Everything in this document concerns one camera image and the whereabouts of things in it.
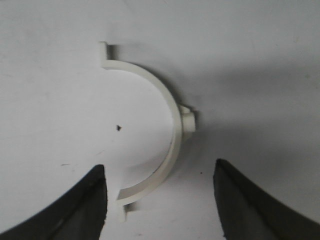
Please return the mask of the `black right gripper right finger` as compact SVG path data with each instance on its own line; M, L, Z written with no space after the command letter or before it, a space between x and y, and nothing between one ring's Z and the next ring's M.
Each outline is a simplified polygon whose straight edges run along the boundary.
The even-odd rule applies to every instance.
M217 159L213 190L227 240L318 240L319 223L265 192L225 159Z

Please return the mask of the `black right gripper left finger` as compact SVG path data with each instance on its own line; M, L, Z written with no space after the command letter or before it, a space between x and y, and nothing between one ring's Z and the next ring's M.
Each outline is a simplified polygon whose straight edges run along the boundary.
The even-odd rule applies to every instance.
M94 166L48 207L1 233L2 240L98 240L105 225L108 194L105 167Z

